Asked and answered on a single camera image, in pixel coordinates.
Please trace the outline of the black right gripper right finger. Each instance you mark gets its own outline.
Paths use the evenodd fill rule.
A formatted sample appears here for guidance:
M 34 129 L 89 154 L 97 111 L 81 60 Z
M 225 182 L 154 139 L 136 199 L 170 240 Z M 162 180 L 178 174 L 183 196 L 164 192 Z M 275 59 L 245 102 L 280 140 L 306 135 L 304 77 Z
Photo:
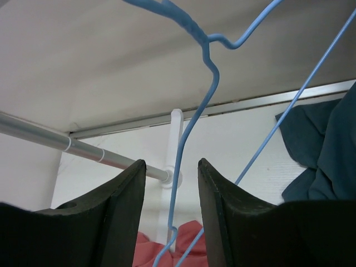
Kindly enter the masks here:
M 198 163 L 209 266 L 354 266 L 355 202 L 273 205 Z

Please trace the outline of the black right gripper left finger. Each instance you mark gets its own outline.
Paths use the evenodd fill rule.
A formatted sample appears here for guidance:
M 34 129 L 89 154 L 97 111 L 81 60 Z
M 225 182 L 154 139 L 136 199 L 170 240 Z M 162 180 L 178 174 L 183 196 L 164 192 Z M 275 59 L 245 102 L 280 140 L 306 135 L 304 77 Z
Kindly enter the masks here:
M 55 209 L 1 203 L 2 266 L 131 266 L 144 201 L 146 164 Z

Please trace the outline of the red t shirt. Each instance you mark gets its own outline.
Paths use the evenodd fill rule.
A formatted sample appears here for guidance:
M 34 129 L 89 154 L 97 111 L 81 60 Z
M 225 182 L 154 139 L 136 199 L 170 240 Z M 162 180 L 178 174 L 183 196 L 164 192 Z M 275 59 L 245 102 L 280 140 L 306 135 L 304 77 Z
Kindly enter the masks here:
M 164 253 L 158 266 L 176 266 L 201 229 L 202 225 L 196 220 L 182 224 L 178 228 L 175 251 Z M 153 266 L 155 257 L 163 247 L 163 244 L 151 241 L 144 233 L 139 232 L 132 265 Z M 181 266 L 208 266 L 204 235 L 194 245 Z

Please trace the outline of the light blue wire hanger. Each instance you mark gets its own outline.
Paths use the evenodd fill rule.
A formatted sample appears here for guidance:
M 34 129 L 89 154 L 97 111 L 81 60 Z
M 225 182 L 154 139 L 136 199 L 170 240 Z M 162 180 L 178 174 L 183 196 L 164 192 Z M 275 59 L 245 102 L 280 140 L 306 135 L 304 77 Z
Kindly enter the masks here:
M 202 60 L 206 67 L 212 72 L 212 83 L 211 86 L 205 95 L 204 99 L 202 100 L 201 104 L 195 111 L 194 115 L 192 116 L 190 122 L 186 126 L 184 132 L 182 133 L 182 137 L 180 138 L 178 147 L 177 147 L 177 152 L 176 152 L 176 159 L 175 159 L 175 166 L 174 166 L 174 173 L 172 177 L 172 191 L 171 191 L 171 197 L 170 197 L 170 206 L 169 206 L 169 215 L 167 219 L 167 226 L 169 230 L 172 231 L 172 236 L 167 242 L 167 244 L 162 248 L 162 250 L 157 254 L 155 257 L 153 266 L 158 266 L 159 262 L 164 256 L 164 254 L 171 248 L 171 245 L 173 242 L 176 240 L 177 237 L 177 228 L 173 226 L 173 219 L 174 219 L 174 210 L 175 210 L 175 203 L 176 203 L 176 194 L 177 194 L 177 188 L 178 188 L 178 181 L 179 181 L 179 174 L 180 174 L 180 167 L 181 167 L 181 161 L 182 161 L 182 156 L 183 156 L 183 151 L 184 147 L 187 141 L 187 138 L 189 134 L 191 133 L 193 127 L 197 123 L 199 117 L 201 116 L 202 112 L 206 108 L 207 104 L 213 97 L 220 81 L 220 72 L 217 68 L 217 66 L 213 63 L 210 57 L 210 43 L 212 42 L 219 42 L 221 43 L 225 48 L 229 50 L 235 50 L 241 47 L 245 41 L 251 36 L 251 34 L 256 30 L 256 28 L 261 24 L 261 22 L 267 17 L 267 15 L 275 8 L 277 7 L 281 2 L 280 1 L 271 1 L 269 5 L 257 16 L 257 18 L 251 23 L 251 25 L 247 28 L 247 30 L 243 33 L 243 35 L 237 39 L 235 42 L 230 41 L 226 36 L 223 34 L 219 33 L 214 33 L 207 35 L 201 28 L 200 26 L 190 17 L 188 13 L 186 13 L 183 9 L 178 7 L 176 4 L 174 4 L 171 1 L 127 1 L 127 3 L 140 7 L 142 9 L 145 9 L 147 11 L 150 11 L 152 13 L 161 15 L 163 17 L 169 18 L 176 22 L 181 28 L 183 28 L 189 35 L 192 36 L 192 38 L 200 45 L 201 50 L 202 50 Z M 267 145 L 267 143 L 270 141 L 272 136 L 275 134 L 277 131 L 278 127 L 280 124 L 284 121 L 285 117 L 287 114 L 290 112 L 291 108 L 294 106 L 294 104 L 297 102 L 299 97 L 302 95 L 304 90 L 306 89 L 307 85 L 309 82 L 312 80 L 312 78 L 315 76 L 315 74 L 318 72 L 326 58 L 329 56 L 337 42 L 340 40 L 341 36 L 344 34 L 344 32 L 347 30 L 348 26 L 351 24 L 352 20 L 355 19 L 355 11 L 353 11 L 350 15 L 350 17 L 347 19 L 339 33 L 336 35 L 336 37 L 333 39 L 332 43 L 330 46 L 327 48 L 325 53 L 323 54 L 322 58 L 319 60 L 317 65 L 314 67 L 308 78 L 305 80 L 301 88 L 297 91 L 296 95 L 292 99 L 291 103 L 289 106 L 286 108 L 286 110 L 282 113 L 282 116 L 280 119 L 277 120 L 276 125 L 272 128 L 272 130 L 269 132 L 263 143 L 260 145 L 260 147 L 257 149 L 256 153 L 253 155 L 251 160 L 248 162 L 248 164 L 245 166 L 241 174 L 238 176 L 238 178 L 235 181 L 235 185 L 238 185 L 240 181 L 243 179 L 245 174 L 248 172 L 248 170 L 251 168 L 255 160 L 258 158 L 264 147 Z

